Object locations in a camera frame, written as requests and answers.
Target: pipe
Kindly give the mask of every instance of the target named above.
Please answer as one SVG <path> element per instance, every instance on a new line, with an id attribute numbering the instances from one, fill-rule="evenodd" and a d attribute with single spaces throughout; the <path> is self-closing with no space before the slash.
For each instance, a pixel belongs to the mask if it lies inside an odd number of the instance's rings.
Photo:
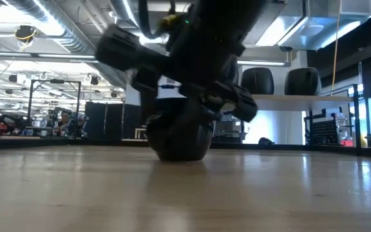
<path id="1" fill-rule="evenodd" d="M 5 37 L 15 37 L 14 33 L 12 32 L 0 32 L 0 38 Z M 35 35 L 34 38 L 37 39 L 72 39 L 71 37 L 63 37 L 57 35 Z"/>
<path id="2" fill-rule="evenodd" d="M 96 4 L 94 4 L 94 2 L 92 0 L 85 0 L 85 2 L 88 5 L 88 8 L 91 9 L 93 11 L 93 13 L 97 16 L 97 18 L 101 22 L 102 26 L 104 28 L 107 28 L 107 26 L 109 25 L 109 23 L 107 22 L 107 20 L 104 17 L 104 15 L 101 13 L 101 11 L 98 8 L 98 6 Z"/>
<path id="3" fill-rule="evenodd" d="M 104 33 L 104 27 L 100 25 L 100 23 L 98 22 L 98 20 L 90 12 L 90 9 L 88 9 L 88 6 L 86 5 L 86 3 L 83 0 L 79 0 L 79 2 L 80 2 L 80 5 L 81 5 L 81 8 L 86 12 L 86 14 L 88 15 L 88 18 L 90 19 L 90 21 L 94 24 L 94 26 L 97 28 L 97 30 L 100 33 L 103 34 Z"/>
<path id="4" fill-rule="evenodd" d="M 75 23 L 63 12 L 55 1 L 43 0 L 2 0 L 26 15 L 33 16 L 46 30 L 64 30 L 61 35 L 72 39 L 57 39 L 56 43 L 70 53 L 90 54 L 95 53 L 93 43 L 80 31 Z M 126 74 L 102 63 L 90 64 L 96 68 L 107 81 L 115 86 L 125 87 Z"/>

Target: shelf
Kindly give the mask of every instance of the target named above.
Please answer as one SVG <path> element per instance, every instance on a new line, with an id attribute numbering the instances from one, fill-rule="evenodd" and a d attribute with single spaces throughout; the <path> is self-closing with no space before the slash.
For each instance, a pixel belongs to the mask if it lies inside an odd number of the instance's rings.
<path id="1" fill-rule="evenodd" d="M 42 130 L 48 130 L 52 129 L 52 127 L 42 127 L 42 126 L 26 126 L 26 129 L 42 129 Z"/>
<path id="2" fill-rule="evenodd" d="M 353 102 L 352 97 L 324 97 L 297 95 L 251 95 L 256 101 L 258 110 L 270 111 L 320 111 L 326 108 L 336 108 Z M 232 110 L 225 106 L 225 111 Z"/>

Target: duct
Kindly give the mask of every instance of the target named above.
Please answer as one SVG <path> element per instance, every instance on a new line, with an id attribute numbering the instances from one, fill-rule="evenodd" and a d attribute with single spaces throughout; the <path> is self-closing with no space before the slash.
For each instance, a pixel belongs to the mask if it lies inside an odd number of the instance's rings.
<path id="1" fill-rule="evenodd" d="M 278 45 L 299 50 L 318 50 L 336 40 L 339 0 L 308 0 L 305 6 L 306 17 L 293 26 Z M 370 18 L 371 0 L 342 0 L 339 38 Z"/>
<path id="2" fill-rule="evenodd" d="M 95 53 L 95 46 L 76 27 L 74 22 L 63 12 L 55 1 L 41 0 L 3 0 L 26 15 L 34 17 L 40 24 L 38 28 L 48 35 L 60 35 L 66 39 L 56 39 L 55 42 L 71 53 Z M 103 77 L 112 85 L 124 86 L 126 74 L 105 64 L 90 64 L 98 69 Z"/>
<path id="3" fill-rule="evenodd" d="M 138 27 L 137 19 L 133 13 L 133 7 L 130 0 L 109 0 L 111 8 L 118 19 L 123 21 L 131 21 Z"/>
<path id="4" fill-rule="evenodd" d="M 278 5 L 269 5 L 244 44 L 318 50 L 336 39 L 339 0 L 282 2 L 285 4 L 280 12 Z M 363 24 L 370 17 L 371 0 L 342 0 L 339 37 Z"/>

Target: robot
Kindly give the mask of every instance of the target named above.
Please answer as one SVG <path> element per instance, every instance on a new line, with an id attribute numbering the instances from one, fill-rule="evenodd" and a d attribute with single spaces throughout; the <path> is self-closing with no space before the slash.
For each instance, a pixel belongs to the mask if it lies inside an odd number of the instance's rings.
<path id="1" fill-rule="evenodd" d="M 142 33 L 150 39 L 169 34 L 168 56 L 142 46 L 136 35 L 116 25 L 106 30 L 96 57 L 119 70 L 134 70 L 131 85 L 140 92 L 146 135 L 160 160 L 201 160 L 213 136 L 213 121 L 221 118 L 226 104 L 234 106 L 231 114 L 238 119 L 256 116 L 250 93 L 227 76 L 266 5 L 267 0 L 199 0 L 178 15 L 171 0 L 168 16 L 152 34 L 147 0 L 138 0 Z M 178 92 L 186 98 L 156 99 L 162 75 L 181 83 Z"/>

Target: wall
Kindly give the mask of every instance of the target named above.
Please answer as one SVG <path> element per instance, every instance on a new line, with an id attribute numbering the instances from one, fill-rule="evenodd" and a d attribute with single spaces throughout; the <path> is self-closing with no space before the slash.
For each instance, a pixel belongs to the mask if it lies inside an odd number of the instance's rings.
<path id="1" fill-rule="evenodd" d="M 126 104 L 140 105 L 140 92 L 136 91 L 130 84 L 126 88 Z"/>
<path id="2" fill-rule="evenodd" d="M 345 86 L 348 86 L 348 85 L 351 85 L 351 84 L 360 84 L 361 83 L 361 80 L 359 78 L 359 76 L 355 76 L 355 77 L 352 77 L 352 78 L 349 78 L 347 80 L 344 80 L 344 81 L 340 81 L 340 82 L 337 82 L 334 84 L 334 89 L 338 89 L 338 88 L 342 88 L 342 87 L 345 87 Z M 321 92 L 322 93 L 327 93 L 329 91 L 332 90 L 332 86 L 326 86 L 324 88 L 321 89 Z"/>
<path id="3" fill-rule="evenodd" d="M 170 83 L 167 82 L 168 78 L 167 77 L 161 77 L 161 79 L 158 82 L 158 85 L 163 85 L 163 84 L 172 84 L 175 86 L 180 86 L 179 82 L 176 83 Z M 178 88 L 175 89 L 158 89 L 158 97 L 157 98 L 168 98 L 168 97 L 184 97 L 183 95 L 178 93 Z"/>
<path id="4" fill-rule="evenodd" d="M 243 66 L 242 70 L 255 66 Z M 291 67 L 268 67 L 273 74 L 274 94 L 284 95 L 287 73 L 296 68 L 307 67 L 307 55 L 298 52 Z M 301 111 L 259 111 L 249 123 L 245 123 L 248 133 L 244 140 L 247 144 L 257 144 L 261 137 L 266 137 L 276 144 L 303 144 L 303 117 Z"/>

